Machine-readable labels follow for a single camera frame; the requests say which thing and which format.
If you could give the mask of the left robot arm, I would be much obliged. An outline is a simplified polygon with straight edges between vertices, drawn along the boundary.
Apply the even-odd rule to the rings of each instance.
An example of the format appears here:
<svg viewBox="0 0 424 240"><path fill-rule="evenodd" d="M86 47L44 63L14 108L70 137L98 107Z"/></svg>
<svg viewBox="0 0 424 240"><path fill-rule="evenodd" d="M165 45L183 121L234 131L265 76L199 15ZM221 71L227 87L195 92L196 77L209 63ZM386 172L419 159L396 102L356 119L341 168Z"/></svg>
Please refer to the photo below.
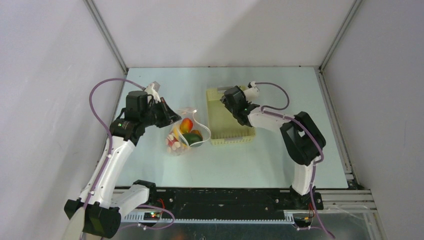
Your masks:
<svg viewBox="0 0 424 240"><path fill-rule="evenodd" d="M122 218L133 209L139 205L156 206L158 194L152 191L152 182L135 181L116 200L113 192L123 166L146 128L167 127L180 119L154 89L127 94L125 107L106 129L108 139L91 179L80 196L69 199L64 206L70 220L64 240L78 240L83 233L110 239L117 233Z"/></svg>

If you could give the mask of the red mango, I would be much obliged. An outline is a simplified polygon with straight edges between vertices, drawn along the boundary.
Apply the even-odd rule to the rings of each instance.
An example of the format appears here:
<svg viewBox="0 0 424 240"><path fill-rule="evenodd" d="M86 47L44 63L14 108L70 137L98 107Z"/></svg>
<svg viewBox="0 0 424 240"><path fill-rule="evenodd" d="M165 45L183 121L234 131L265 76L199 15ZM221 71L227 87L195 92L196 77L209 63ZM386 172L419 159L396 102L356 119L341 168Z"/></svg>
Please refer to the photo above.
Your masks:
<svg viewBox="0 0 424 240"><path fill-rule="evenodd" d="M181 121L179 125L179 130L182 134L188 134L192 131L193 126L193 121L190 118L186 117Z"/></svg>

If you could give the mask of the green avocado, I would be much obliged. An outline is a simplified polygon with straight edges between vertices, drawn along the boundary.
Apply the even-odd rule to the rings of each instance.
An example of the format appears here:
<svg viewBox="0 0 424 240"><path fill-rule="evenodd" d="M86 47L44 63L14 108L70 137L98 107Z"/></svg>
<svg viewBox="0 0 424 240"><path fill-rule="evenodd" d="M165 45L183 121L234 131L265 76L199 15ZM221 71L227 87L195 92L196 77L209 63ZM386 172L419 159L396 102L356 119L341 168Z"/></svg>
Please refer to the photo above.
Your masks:
<svg viewBox="0 0 424 240"><path fill-rule="evenodd" d="M188 143L188 146L193 148L193 147L199 147L203 144L203 137L200 134L197 133L184 133L182 135L186 142Z"/></svg>

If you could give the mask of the yellow banana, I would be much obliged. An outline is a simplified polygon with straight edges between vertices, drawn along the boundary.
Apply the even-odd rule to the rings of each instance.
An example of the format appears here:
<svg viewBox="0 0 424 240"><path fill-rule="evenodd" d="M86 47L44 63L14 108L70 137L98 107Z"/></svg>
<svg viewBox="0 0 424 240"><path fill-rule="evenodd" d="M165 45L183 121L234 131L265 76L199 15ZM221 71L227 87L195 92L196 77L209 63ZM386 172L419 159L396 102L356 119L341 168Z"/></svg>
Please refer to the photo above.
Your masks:
<svg viewBox="0 0 424 240"><path fill-rule="evenodd" d="M179 142L180 141L180 135L179 135L179 130L177 129L177 127L173 127L172 130L170 131L169 135L171 136L171 140L173 142Z"/></svg>

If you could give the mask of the clear dotted zip bag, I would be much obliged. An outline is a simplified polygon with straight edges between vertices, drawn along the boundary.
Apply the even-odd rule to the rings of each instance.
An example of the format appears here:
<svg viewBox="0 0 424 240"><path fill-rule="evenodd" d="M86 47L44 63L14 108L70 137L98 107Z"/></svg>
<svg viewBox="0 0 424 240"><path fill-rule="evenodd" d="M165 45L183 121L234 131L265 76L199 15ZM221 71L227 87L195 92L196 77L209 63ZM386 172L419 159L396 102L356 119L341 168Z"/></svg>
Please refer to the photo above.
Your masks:
<svg viewBox="0 0 424 240"><path fill-rule="evenodd" d="M211 130L196 119L198 110L193 107L178 109L181 120L175 122L165 138L166 150L173 156L188 153L211 139Z"/></svg>

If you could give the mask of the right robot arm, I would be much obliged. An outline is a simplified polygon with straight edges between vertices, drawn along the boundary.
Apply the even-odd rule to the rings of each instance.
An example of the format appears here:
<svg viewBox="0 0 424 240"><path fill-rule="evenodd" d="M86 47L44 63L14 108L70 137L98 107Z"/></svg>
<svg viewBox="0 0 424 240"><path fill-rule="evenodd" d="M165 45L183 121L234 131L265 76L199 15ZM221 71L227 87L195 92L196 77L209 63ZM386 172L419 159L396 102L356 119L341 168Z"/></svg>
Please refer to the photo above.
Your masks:
<svg viewBox="0 0 424 240"><path fill-rule="evenodd" d="M324 160L326 140L307 112L293 116L266 110L252 103L259 90L251 86L226 89L220 101L242 126L280 133L290 158L294 161L294 178L289 188L291 204L297 209L316 211L315 178L317 164Z"/></svg>

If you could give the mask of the red pomegranate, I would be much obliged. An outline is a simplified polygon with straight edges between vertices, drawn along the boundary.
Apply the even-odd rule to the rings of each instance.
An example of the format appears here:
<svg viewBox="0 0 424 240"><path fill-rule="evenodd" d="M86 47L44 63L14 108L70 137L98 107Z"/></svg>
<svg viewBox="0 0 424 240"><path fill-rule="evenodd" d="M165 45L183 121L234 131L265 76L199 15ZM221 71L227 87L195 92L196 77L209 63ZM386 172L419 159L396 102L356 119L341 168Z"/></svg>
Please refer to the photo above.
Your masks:
<svg viewBox="0 0 424 240"><path fill-rule="evenodd" d="M176 149L181 147L181 144L178 139L167 137L167 146L171 148L171 150L175 151Z"/></svg>

